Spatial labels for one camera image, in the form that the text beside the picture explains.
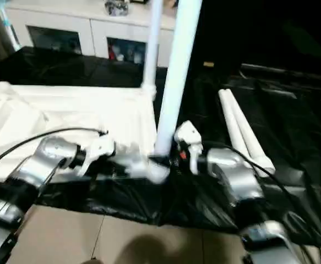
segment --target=black cable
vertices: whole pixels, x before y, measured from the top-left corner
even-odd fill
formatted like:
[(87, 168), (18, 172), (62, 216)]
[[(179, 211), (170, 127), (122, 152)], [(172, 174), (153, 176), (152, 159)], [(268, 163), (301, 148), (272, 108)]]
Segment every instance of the black cable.
[(71, 130), (81, 130), (81, 131), (91, 131), (91, 132), (97, 132), (99, 135), (103, 135), (105, 134), (104, 131), (95, 129), (95, 128), (79, 128), (79, 127), (75, 127), (75, 128), (62, 128), (62, 129), (56, 129), (56, 130), (51, 130), (33, 137), (30, 137), (29, 139), (26, 139), (16, 145), (14, 145), (13, 147), (9, 148), (7, 151), (3, 152), (2, 154), (0, 154), (0, 160), (5, 157), (7, 154), (11, 153), (12, 151), (14, 151), (15, 149), (19, 148), (22, 145), (25, 145), (33, 140), (42, 138), (44, 136), (47, 135), (51, 135), (51, 134), (55, 134), (55, 133), (59, 133), (59, 132), (64, 132), (64, 131), (71, 131)]
[[(203, 145), (214, 145), (220, 148), (226, 148), (226, 149), (230, 149), (231, 151), (235, 152), (236, 154), (240, 155), (254, 170), (255, 172), (255, 178), (257, 179), (257, 181), (260, 183), (261, 179), (259, 178), (259, 175), (257, 173), (257, 170), (255, 168), (258, 168), (260, 171), (266, 173), (274, 182), (275, 184), (281, 189), (281, 191), (284, 193), (284, 195), (286, 196), (286, 198), (289, 200), (290, 204), (293, 206), (293, 208), (295, 209), (295, 211), (302, 217), (304, 215), (303, 209), (300, 209), (299, 205), (297, 203), (295, 203), (295, 201), (293, 200), (292, 195), (286, 190), (286, 188), (284, 187), (284, 185), (277, 179), (277, 177), (275, 177), (273, 174), (271, 174), (270, 172), (268, 172), (265, 168), (261, 167), (260, 165), (256, 164), (255, 162), (251, 161), (249, 158), (247, 158), (244, 154), (242, 154), (241, 152), (239, 152), (237, 149), (233, 148), (232, 146), (226, 145), (226, 144), (222, 144), (219, 142), (215, 142), (215, 141), (204, 141)], [(310, 229), (310, 231), (314, 232), (314, 229), (312, 227), (310, 227), (307, 224), (307, 227)], [(301, 249), (303, 250), (303, 252), (306, 254), (308, 260), (310, 263), (315, 263), (315, 261), (313, 260), (313, 257), (310, 255), (310, 253), (308, 252), (308, 250), (306, 249), (305, 246), (300, 246)], [(317, 246), (318, 251), (319, 251), (319, 260), (320, 260), (320, 264), (321, 264), (321, 247)]]

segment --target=black table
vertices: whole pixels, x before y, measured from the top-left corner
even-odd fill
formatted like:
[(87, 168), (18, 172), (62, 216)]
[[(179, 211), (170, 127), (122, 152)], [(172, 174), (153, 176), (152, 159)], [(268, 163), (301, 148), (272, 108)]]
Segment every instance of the black table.
[[(142, 67), (95, 57), (23, 48), (0, 63), (0, 81), (20, 85), (138, 87)], [(159, 118), (166, 69), (157, 71)], [(191, 120), (205, 141), (230, 143), (219, 84), (201, 75), (188, 78), (178, 123)], [(276, 176), (305, 212), (305, 223), (270, 180), (264, 192), (273, 218), (283, 219), (298, 244), (321, 245), (321, 89), (232, 77), (229, 87), (245, 112)], [(51, 184), (38, 201), (67, 210), (107, 214), (155, 225), (173, 224), (235, 233), (232, 212), (221, 185), (209, 177), (171, 173), (163, 185), (146, 180), (103, 180)], [(315, 229), (309, 235), (307, 225)]]

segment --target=tile floor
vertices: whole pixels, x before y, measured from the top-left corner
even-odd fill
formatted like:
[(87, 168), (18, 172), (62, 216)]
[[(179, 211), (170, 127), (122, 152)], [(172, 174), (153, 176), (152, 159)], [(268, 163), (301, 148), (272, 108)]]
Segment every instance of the tile floor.
[(8, 263), (242, 264), (243, 254), (234, 235), (36, 206)]

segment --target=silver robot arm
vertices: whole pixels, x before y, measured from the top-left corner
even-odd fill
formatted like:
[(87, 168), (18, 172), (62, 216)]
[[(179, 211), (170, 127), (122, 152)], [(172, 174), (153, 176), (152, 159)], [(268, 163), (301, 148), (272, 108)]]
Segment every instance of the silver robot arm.
[(102, 167), (108, 159), (122, 166), (129, 178), (148, 178), (157, 184), (168, 176), (168, 166), (157, 164), (139, 151), (122, 150), (117, 150), (109, 135), (99, 137), (84, 150), (61, 137), (44, 138), (34, 154), (0, 183), (0, 264), (9, 259), (17, 243), (15, 232), (57, 170), (71, 168), (77, 176), (83, 177), (91, 164)]
[(248, 252), (245, 264), (301, 264), (284, 226), (266, 214), (255, 171), (240, 155), (226, 148), (204, 150), (201, 135), (189, 121), (178, 128), (175, 141), (180, 153), (177, 164), (194, 175), (209, 175), (225, 187)]
[(84, 157), (79, 145), (47, 137), (0, 183), (0, 263), (8, 260), (17, 242), (15, 231), (56, 170), (82, 164)]

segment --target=white tube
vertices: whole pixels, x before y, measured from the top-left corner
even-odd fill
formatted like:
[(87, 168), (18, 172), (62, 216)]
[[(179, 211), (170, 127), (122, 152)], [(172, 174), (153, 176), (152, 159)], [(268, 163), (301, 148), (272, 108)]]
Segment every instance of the white tube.
[(149, 92), (153, 98), (156, 94), (155, 74), (158, 57), (159, 32), (161, 26), (163, 0), (153, 0), (151, 23), (146, 47), (143, 82), (141, 88)]
[(179, 2), (155, 143), (157, 155), (170, 153), (201, 6), (202, 0)]
[(240, 132), (240, 128), (236, 122), (235, 116), (230, 106), (230, 95), (225, 90), (219, 91), (219, 98), (221, 102), (222, 111), (224, 113), (227, 131), (230, 136), (231, 145), (239, 152), (249, 158), (246, 144)]
[[(236, 118), (237, 124), (240, 128), (241, 134), (243, 136), (244, 142), (246, 143), (249, 155), (251, 158), (258, 163), (258, 165), (265, 168), (268, 172), (274, 174), (275, 167), (271, 162), (270, 158), (267, 157), (256, 138), (251, 126), (249, 125), (246, 117), (244, 116), (239, 104), (237, 103), (234, 95), (230, 89), (226, 90), (230, 100), (230, 105), (233, 110), (233, 114)], [(265, 173), (260, 174), (262, 177), (266, 177)]]
[(20, 49), (20, 45), (17, 43), (16, 38), (13, 34), (13, 31), (11, 28), (11, 23), (7, 17), (6, 12), (5, 12), (4, 4), (5, 4), (5, 1), (0, 5), (0, 14), (1, 14), (2, 23), (4, 24), (6, 33), (11, 41), (11, 44), (12, 44), (14, 50), (18, 51)]

